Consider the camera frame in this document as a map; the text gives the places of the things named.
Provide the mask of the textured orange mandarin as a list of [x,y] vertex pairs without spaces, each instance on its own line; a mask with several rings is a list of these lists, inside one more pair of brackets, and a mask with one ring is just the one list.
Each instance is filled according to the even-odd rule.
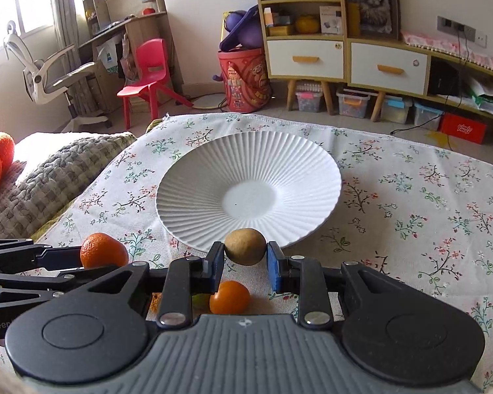
[[80,260],[85,269],[115,265],[124,267],[129,262],[125,246],[104,233],[94,233],[87,237],[80,249]]

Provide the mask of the smooth orange tomato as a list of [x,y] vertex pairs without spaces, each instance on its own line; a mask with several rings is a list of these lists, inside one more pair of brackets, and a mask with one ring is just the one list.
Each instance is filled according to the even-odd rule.
[[209,309],[213,314],[238,315],[247,310],[250,299],[250,292],[244,285],[234,280],[224,281],[210,297]]

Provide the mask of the brown kiwi fruit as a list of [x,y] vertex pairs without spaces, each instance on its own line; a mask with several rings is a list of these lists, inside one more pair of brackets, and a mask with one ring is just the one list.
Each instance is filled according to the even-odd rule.
[[264,258],[266,240],[252,228],[234,230],[224,239],[227,257],[236,264],[253,266]]

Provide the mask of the grey woven blanket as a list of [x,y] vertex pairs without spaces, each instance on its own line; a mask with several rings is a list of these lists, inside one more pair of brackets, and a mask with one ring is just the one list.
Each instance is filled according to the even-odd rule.
[[31,237],[135,141],[130,132],[34,133],[23,139],[0,186],[0,239]]

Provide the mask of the white ribbed plate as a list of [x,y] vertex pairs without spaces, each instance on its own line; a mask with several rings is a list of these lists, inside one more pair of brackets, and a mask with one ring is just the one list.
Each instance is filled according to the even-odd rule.
[[166,231],[199,251],[252,228],[280,247],[310,236],[341,195],[338,164],[291,133],[234,133],[194,148],[159,183],[155,207]]

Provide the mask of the floral white tablecloth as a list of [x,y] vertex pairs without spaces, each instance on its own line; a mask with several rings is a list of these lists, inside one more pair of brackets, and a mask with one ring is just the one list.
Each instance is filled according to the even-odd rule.
[[120,154],[56,221],[40,232],[54,246],[100,231],[133,257],[161,267],[191,244],[156,215],[156,189],[185,154],[246,132],[292,133],[338,163],[343,180],[333,215],[293,246],[329,265],[353,258],[464,310],[486,347],[474,383],[493,393],[493,165],[392,136],[261,116],[167,118]]

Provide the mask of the red printed toy bucket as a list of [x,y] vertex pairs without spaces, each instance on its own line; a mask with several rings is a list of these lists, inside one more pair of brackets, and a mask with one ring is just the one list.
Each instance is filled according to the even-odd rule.
[[218,52],[218,59],[231,112],[251,113],[268,103],[272,92],[262,48]]

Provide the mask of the red plastic child chair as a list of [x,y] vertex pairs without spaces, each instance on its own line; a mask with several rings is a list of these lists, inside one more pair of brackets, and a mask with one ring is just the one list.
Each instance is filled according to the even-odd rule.
[[140,79],[134,83],[126,85],[121,89],[117,96],[123,101],[125,128],[130,128],[130,98],[137,97],[149,104],[150,114],[153,119],[159,115],[159,100],[157,92],[173,98],[188,108],[193,107],[193,103],[178,94],[168,84],[171,80],[166,42],[162,38],[153,38],[136,49],[136,59],[140,68]]

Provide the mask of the red box under console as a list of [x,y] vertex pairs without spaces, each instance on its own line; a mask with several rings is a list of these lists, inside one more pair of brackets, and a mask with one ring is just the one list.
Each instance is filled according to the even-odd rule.
[[440,130],[456,138],[482,144],[487,125],[480,121],[464,118],[452,113],[444,113]]

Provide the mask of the low wooden tv console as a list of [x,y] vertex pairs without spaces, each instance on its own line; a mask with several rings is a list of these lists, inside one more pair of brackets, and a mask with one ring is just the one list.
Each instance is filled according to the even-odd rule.
[[[378,93],[371,113],[373,122],[380,119],[381,106],[387,94],[430,100],[493,120],[493,114],[478,109],[472,100],[452,93],[460,87],[465,75],[473,74],[493,81],[493,70],[475,62],[469,55],[446,54],[397,41],[349,37],[344,40],[344,56],[347,84]],[[456,74],[450,80],[449,91],[431,94],[430,79],[441,64],[455,69]]]

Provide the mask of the wooden desk with shelves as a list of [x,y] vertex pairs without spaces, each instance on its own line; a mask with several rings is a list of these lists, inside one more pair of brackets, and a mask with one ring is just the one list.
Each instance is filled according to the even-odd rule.
[[121,108],[122,101],[116,94],[127,82],[119,61],[123,44],[132,53],[149,39],[165,39],[170,84],[180,84],[165,0],[82,0],[82,7],[88,36],[79,47],[81,62],[96,61],[102,51],[115,52],[104,58],[96,77],[89,81],[100,110],[111,113]]

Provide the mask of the purple plush toy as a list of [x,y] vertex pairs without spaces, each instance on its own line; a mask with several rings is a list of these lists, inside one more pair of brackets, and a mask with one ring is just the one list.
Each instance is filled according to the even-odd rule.
[[227,35],[220,42],[222,52],[231,52],[238,46],[252,50],[264,46],[263,33],[257,5],[247,11],[230,11],[224,15],[224,30]]

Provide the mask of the wooden shelf cabinet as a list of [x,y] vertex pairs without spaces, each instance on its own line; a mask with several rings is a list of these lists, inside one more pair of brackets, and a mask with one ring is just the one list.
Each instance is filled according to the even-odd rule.
[[335,113],[333,84],[347,79],[346,0],[257,0],[271,80],[287,83],[294,109],[300,82],[319,84],[327,112]]

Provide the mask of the framed cat picture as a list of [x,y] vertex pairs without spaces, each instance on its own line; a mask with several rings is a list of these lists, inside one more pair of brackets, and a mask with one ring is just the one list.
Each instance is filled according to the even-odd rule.
[[401,38],[399,0],[352,0],[358,4],[363,37],[398,41]]

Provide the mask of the wall power socket strip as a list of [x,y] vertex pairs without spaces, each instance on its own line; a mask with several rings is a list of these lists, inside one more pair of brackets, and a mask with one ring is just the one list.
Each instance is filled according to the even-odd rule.
[[450,20],[443,16],[436,18],[437,30],[448,35],[462,37],[482,48],[487,48],[487,35],[471,26]]

